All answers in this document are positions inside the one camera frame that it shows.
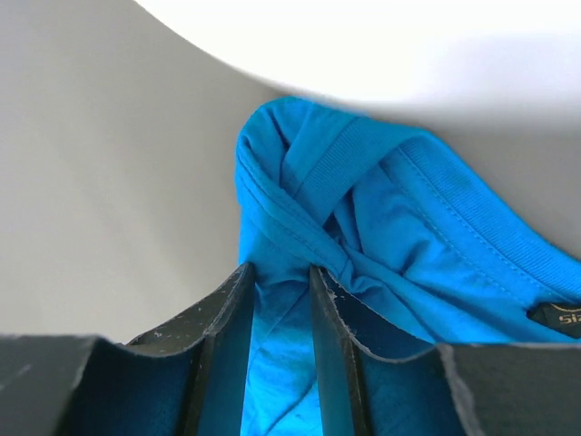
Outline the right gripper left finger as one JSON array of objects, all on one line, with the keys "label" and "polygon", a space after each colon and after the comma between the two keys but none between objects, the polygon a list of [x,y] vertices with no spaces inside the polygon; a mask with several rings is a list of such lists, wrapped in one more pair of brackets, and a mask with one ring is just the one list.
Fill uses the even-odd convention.
[{"label": "right gripper left finger", "polygon": [[1,338],[4,435],[237,435],[254,270],[128,343],[100,336]]}]

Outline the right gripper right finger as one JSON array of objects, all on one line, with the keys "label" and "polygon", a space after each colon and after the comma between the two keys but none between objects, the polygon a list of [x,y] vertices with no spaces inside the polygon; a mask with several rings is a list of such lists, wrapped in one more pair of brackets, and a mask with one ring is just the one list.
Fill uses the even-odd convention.
[{"label": "right gripper right finger", "polygon": [[577,435],[575,343],[424,342],[310,268],[327,435]]}]

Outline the blue t shirt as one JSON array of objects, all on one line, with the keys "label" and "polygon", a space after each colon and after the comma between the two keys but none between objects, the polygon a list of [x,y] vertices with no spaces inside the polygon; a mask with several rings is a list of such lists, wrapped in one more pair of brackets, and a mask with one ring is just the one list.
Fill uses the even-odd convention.
[{"label": "blue t shirt", "polygon": [[242,434],[322,432],[313,265],[429,343],[567,341],[528,315],[579,304],[579,261],[429,132],[285,97],[248,120],[236,161],[239,254],[256,269]]}]

